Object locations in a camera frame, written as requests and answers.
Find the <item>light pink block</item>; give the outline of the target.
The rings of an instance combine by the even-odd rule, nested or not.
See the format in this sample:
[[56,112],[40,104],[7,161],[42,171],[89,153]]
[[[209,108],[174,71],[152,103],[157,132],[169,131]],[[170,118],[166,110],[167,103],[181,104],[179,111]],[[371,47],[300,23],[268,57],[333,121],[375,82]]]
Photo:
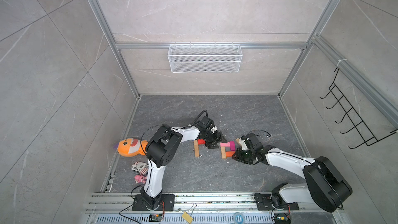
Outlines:
[[229,142],[227,142],[227,143],[219,143],[219,145],[221,147],[230,147],[230,143]]

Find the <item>magenta block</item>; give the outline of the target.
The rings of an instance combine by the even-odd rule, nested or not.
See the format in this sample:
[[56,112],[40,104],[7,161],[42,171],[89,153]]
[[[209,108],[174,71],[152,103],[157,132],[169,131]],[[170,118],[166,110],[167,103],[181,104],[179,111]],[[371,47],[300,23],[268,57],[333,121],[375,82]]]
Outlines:
[[236,151],[235,142],[229,142],[230,151]]

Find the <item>orange block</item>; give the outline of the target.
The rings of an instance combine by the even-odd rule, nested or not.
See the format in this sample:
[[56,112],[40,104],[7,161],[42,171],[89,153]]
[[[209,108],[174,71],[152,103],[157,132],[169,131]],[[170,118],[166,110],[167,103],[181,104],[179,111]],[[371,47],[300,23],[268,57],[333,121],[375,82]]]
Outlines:
[[235,154],[235,151],[226,151],[226,157],[231,158]]

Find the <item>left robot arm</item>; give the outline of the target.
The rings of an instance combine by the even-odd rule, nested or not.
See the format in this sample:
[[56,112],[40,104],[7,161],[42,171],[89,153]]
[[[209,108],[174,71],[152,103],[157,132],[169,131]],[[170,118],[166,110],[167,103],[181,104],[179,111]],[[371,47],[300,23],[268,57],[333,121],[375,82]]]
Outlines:
[[189,125],[183,127],[160,125],[143,148],[149,162],[149,171],[141,196],[152,205],[152,208],[161,201],[164,171],[174,158],[180,143],[194,140],[204,140],[208,149],[216,149],[220,143],[228,142],[215,122],[209,118],[207,110],[203,110]]

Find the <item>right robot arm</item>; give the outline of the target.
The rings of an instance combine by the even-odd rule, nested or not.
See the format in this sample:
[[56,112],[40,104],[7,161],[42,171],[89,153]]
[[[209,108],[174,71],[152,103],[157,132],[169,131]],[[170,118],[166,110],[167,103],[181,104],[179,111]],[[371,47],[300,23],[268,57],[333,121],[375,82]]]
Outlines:
[[272,145],[263,146],[254,133],[242,136],[237,142],[234,160],[250,166],[262,163],[278,167],[305,179],[303,184],[282,183],[270,195],[256,193],[255,199],[261,204],[283,209],[293,203],[312,203],[332,213],[342,208],[353,193],[348,181],[327,157],[308,158]]

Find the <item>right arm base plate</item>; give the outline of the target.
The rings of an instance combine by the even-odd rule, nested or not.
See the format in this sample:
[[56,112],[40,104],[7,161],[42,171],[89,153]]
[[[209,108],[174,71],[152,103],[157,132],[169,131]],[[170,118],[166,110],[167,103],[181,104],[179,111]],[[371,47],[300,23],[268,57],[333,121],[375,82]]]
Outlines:
[[254,199],[259,211],[271,211],[271,210],[284,210],[297,211],[299,206],[297,203],[285,202],[279,194],[261,194],[255,193]]

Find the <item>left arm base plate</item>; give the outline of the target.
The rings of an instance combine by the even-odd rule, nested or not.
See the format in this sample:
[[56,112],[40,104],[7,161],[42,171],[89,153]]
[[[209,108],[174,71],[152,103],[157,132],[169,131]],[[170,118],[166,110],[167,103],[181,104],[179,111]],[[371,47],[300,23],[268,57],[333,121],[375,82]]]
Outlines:
[[160,194],[152,198],[147,195],[136,195],[132,205],[132,211],[172,211],[175,204],[175,195]]

